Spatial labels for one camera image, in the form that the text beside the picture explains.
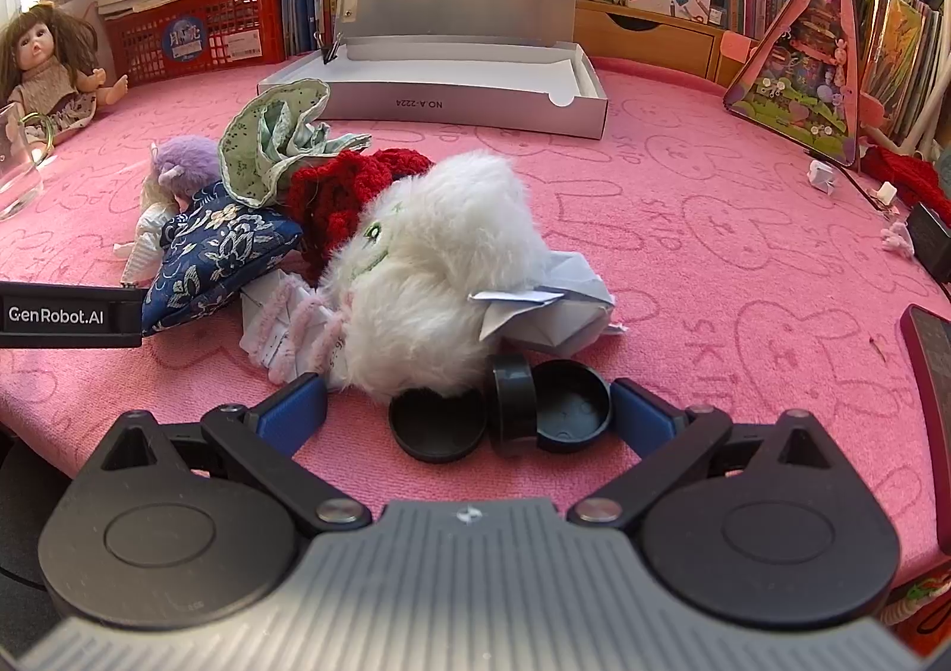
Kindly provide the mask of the black round cap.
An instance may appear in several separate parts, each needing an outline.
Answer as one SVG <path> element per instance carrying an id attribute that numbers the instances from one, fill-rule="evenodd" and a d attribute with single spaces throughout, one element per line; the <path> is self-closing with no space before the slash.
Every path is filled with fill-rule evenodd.
<path id="1" fill-rule="evenodd" d="M 590 448 L 611 423 L 611 392 L 587 365 L 553 359 L 532 368 L 537 444 L 551 453 Z"/>

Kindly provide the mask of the white paper origami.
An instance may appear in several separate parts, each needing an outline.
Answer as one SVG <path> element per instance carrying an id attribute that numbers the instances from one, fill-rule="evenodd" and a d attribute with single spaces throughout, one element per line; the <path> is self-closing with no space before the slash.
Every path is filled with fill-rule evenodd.
<path id="1" fill-rule="evenodd" d="M 603 336 L 621 336 L 613 317 L 616 299 L 580 253 L 551 251 L 545 275 L 521 291 L 479 291 L 473 303 L 485 307 L 478 337 L 516 348 L 572 357 Z"/>

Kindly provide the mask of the black round lid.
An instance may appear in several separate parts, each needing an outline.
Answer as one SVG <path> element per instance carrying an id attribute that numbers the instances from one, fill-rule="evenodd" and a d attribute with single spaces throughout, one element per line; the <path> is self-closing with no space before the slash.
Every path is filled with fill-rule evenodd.
<path id="1" fill-rule="evenodd" d="M 484 439 L 487 407 L 478 389 L 445 398 L 432 389 L 410 389 L 389 405 L 396 444 L 424 464 L 451 464 Z"/>

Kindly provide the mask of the blue floral fabric pouch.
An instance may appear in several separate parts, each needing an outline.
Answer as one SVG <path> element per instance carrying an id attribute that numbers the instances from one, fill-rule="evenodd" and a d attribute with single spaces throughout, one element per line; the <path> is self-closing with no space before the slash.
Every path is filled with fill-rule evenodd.
<path id="1" fill-rule="evenodd" d="M 142 335 L 203 319 L 274 269 L 301 226 L 274 207 L 239 203 L 221 180 L 201 188 L 159 235 L 163 260 L 142 303 Z"/>

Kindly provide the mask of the white fluffy plush toy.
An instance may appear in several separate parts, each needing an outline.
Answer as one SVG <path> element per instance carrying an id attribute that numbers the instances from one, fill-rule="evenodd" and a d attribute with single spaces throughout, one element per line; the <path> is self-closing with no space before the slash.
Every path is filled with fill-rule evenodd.
<path id="1" fill-rule="evenodd" d="M 319 291 L 342 315 L 324 375 L 378 401 L 477 386 L 493 342 L 474 296 L 536 285 L 548 257 L 506 157 L 471 151 L 396 180 L 322 273 Z"/>

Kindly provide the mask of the purple fluffy plush toy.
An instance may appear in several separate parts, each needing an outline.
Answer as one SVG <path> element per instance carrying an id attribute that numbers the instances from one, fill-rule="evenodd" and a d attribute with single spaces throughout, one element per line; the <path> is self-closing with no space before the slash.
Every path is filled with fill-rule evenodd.
<path id="1" fill-rule="evenodd" d="M 218 144 L 200 135 L 172 137 L 150 146 L 150 170 L 140 188 L 140 217 L 129 243 L 116 244 L 115 256 L 124 260 L 121 285 L 150 282 L 165 257 L 161 232 L 179 216 L 193 196 L 221 178 Z"/>

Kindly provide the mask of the red crocheted knit item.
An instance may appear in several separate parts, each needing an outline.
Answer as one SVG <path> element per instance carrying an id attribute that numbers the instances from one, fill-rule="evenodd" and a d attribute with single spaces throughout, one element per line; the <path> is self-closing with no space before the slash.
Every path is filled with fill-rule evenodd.
<path id="1" fill-rule="evenodd" d="M 355 235 L 364 208 L 396 180 L 425 174 L 434 162 L 419 151 L 344 149 L 292 175 L 282 205 L 301 228 L 301 255 L 316 282 L 333 251 Z"/>

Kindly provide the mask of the green checked fabric doll dress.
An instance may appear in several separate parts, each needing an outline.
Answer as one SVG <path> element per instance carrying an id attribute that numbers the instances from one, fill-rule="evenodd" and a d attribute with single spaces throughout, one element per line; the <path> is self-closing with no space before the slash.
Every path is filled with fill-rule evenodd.
<path id="1" fill-rule="evenodd" d="M 327 83 L 277 83 L 243 106 L 218 141 L 222 185 L 235 201 L 261 209 L 279 203 L 296 171 L 319 166 L 345 149 L 361 153 L 369 133 L 335 137 L 324 121 Z"/>

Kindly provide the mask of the clear glass mug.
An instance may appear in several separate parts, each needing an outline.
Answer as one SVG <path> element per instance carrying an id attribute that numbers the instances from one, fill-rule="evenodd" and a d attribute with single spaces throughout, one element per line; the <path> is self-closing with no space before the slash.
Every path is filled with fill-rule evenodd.
<path id="1" fill-rule="evenodd" d="M 23 112 L 18 103 L 3 106 L 0 174 L 0 217 L 3 220 L 18 214 L 42 193 L 39 166 L 52 149 L 53 130 L 47 116 Z"/>

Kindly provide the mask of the brown haired baby doll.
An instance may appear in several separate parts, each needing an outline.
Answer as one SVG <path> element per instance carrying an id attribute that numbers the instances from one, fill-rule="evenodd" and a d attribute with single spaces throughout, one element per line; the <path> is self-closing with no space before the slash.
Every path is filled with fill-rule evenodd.
<path id="1" fill-rule="evenodd" d="M 26 141 L 44 156 L 127 95 L 126 75 L 109 82 L 93 27 L 42 1 L 2 32 L 2 100 L 18 111 Z"/>

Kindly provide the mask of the red cloth right side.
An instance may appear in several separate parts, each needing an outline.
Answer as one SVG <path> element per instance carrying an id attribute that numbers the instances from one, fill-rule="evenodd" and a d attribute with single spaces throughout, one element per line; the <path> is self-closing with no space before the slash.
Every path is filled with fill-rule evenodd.
<path id="1" fill-rule="evenodd" d="M 870 146 L 861 159 L 862 171 L 879 182 L 892 183 L 903 203 L 914 209 L 923 204 L 944 225 L 951 225 L 951 199 L 944 193 L 935 167 L 912 156 L 899 156 L 890 149 Z"/>

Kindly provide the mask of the red plastic basket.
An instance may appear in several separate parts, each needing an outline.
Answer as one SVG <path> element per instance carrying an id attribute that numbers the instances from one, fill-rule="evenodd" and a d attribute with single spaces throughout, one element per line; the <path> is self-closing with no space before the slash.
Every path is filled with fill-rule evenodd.
<path id="1" fill-rule="evenodd" d="M 103 25 L 132 87 L 285 59 L 281 0 L 176 0 Z"/>

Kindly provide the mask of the pink triangular toy house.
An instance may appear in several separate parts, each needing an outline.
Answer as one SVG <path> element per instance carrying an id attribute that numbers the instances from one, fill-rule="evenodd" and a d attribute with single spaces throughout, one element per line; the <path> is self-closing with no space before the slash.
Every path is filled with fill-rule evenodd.
<path id="1" fill-rule="evenodd" d="M 853 0 L 786 0 L 724 94 L 735 116 L 843 167 L 858 157 Z"/>

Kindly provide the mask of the wooden drawer organizer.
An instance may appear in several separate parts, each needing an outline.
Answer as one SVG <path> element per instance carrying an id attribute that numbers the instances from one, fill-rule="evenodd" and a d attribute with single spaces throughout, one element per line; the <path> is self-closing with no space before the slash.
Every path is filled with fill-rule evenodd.
<path id="1" fill-rule="evenodd" d="M 631 59 L 729 87 L 743 62 L 725 55 L 725 32 L 657 12 L 604 1 L 575 1 L 574 42 L 589 56 Z"/>

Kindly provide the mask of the silver open cardboard box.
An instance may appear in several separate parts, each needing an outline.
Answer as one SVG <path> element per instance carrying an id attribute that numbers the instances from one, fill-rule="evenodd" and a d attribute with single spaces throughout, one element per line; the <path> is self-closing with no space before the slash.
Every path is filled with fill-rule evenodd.
<path id="1" fill-rule="evenodd" d="M 575 0 L 337 0 L 330 50 L 261 80 L 317 78 L 333 121 L 602 136 L 607 96 L 574 40 Z"/>

